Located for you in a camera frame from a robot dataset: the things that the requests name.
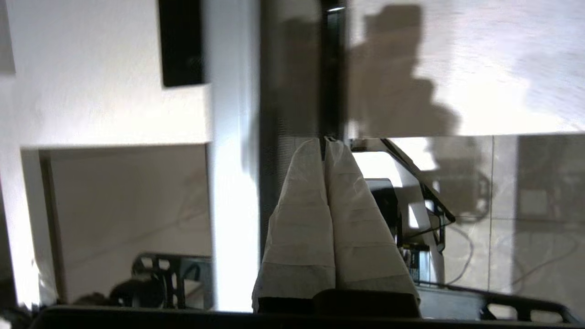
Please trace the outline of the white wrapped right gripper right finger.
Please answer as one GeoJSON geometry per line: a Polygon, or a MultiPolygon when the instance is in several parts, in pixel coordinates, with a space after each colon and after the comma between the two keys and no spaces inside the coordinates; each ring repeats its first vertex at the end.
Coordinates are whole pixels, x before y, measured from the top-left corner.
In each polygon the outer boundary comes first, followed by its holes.
{"type": "Polygon", "coordinates": [[[419,302],[401,252],[343,142],[327,140],[324,175],[334,227],[336,287],[410,294],[419,302]]]}

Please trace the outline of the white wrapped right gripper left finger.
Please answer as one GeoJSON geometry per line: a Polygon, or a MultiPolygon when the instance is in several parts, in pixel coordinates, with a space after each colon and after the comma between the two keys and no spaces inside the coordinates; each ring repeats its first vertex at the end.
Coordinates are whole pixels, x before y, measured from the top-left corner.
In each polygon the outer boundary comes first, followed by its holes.
{"type": "Polygon", "coordinates": [[[251,294],[254,312],[266,298],[311,299],[336,286],[334,229],[318,139],[295,150],[251,294]]]}

